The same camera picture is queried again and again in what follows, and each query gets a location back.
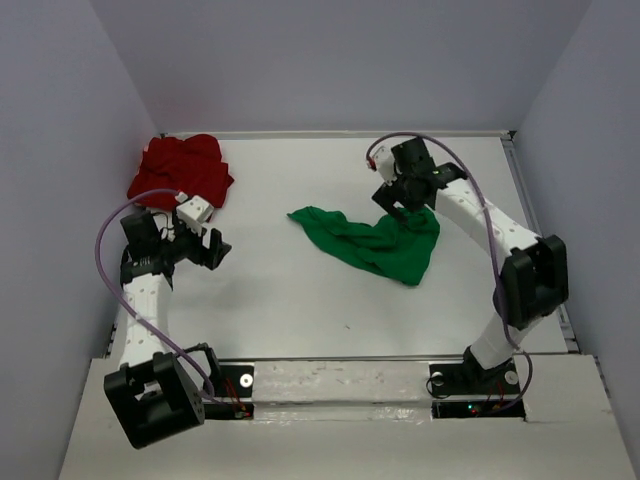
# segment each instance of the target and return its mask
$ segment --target gray wall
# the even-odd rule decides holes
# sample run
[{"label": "gray wall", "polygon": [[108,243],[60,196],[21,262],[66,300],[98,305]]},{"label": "gray wall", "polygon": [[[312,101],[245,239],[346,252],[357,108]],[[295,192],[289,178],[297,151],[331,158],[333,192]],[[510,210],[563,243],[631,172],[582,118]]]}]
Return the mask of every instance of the gray wall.
[{"label": "gray wall", "polygon": [[594,0],[516,146],[544,232],[567,242],[571,321],[640,473],[638,25],[637,0]]},{"label": "gray wall", "polygon": [[91,0],[164,131],[516,128],[589,0]]},{"label": "gray wall", "polygon": [[5,0],[0,65],[0,477],[46,480],[112,320],[94,236],[155,127],[85,0]]}]

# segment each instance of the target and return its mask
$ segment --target white table surface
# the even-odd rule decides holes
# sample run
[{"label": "white table surface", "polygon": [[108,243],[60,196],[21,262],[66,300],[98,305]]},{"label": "white table surface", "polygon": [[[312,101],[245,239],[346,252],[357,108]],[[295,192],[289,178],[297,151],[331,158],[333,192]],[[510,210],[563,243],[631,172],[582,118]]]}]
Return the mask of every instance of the white table surface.
[{"label": "white table surface", "polygon": [[[444,138],[485,195],[526,224],[498,138]],[[177,266],[170,334],[206,341],[222,358],[461,354],[491,317],[485,253],[440,217],[441,235],[420,286],[357,270],[318,250],[288,212],[313,205],[374,224],[380,177],[365,166],[372,139],[222,141],[235,183],[213,224],[233,246],[214,272]],[[450,161],[438,147],[436,164]],[[531,352],[566,352],[553,315],[525,340]]]}]

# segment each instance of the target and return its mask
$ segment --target red cloth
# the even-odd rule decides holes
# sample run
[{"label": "red cloth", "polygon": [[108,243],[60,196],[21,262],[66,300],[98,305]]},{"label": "red cloth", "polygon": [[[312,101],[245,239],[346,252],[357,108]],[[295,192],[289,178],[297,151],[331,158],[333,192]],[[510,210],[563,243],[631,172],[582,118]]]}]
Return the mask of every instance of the red cloth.
[{"label": "red cloth", "polygon": [[[186,140],[153,138],[142,154],[127,197],[133,198],[154,188],[173,188],[187,195],[200,195],[220,208],[232,183],[229,165],[222,161],[220,144],[211,135],[195,135]],[[171,195],[158,194],[142,199],[140,204],[172,210],[178,202]]]}]

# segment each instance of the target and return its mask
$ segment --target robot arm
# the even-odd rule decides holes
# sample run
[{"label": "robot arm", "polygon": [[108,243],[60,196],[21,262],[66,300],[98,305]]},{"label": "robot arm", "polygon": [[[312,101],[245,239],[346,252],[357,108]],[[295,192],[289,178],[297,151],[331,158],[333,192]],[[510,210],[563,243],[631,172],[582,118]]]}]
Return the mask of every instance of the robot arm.
[{"label": "robot arm", "polygon": [[172,227],[169,231],[167,225],[166,237],[148,211],[121,220],[128,245],[120,283],[123,300],[131,308],[127,308],[124,353],[118,370],[105,376],[104,391],[135,448],[204,423],[200,388],[167,344],[182,356],[204,351],[211,373],[207,376],[202,371],[202,375],[214,388],[222,380],[220,365],[208,345],[182,351],[168,337],[175,264],[188,259],[213,270],[231,249],[218,230],[206,228],[211,205],[198,196],[177,198],[181,203],[171,214]]},{"label": "robot arm", "polygon": [[[457,165],[435,165],[424,141],[414,138],[389,151],[379,148],[370,159],[384,184],[373,200],[389,214],[404,221],[395,207],[409,211],[425,205],[456,223],[480,247],[491,255],[483,206],[467,175]],[[468,391],[495,381],[511,360],[514,345],[519,345],[540,320],[550,315],[568,297],[566,247],[556,236],[540,238],[513,221],[486,201],[490,211],[500,282],[506,300],[501,314],[494,291],[496,312],[484,332],[464,354],[455,378],[448,383],[465,384]]]}]

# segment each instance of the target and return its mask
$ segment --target green cloth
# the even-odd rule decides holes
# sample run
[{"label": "green cloth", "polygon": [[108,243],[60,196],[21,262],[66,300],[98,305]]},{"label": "green cloth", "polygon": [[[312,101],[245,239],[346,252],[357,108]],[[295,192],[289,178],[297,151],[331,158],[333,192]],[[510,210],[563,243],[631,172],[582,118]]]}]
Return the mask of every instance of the green cloth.
[{"label": "green cloth", "polygon": [[306,207],[288,214],[302,225],[323,252],[356,268],[415,286],[429,266],[440,234],[440,224],[427,208],[417,213],[401,210],[406,225],[390,215],[375,226],[349,222],[342,212]]}]

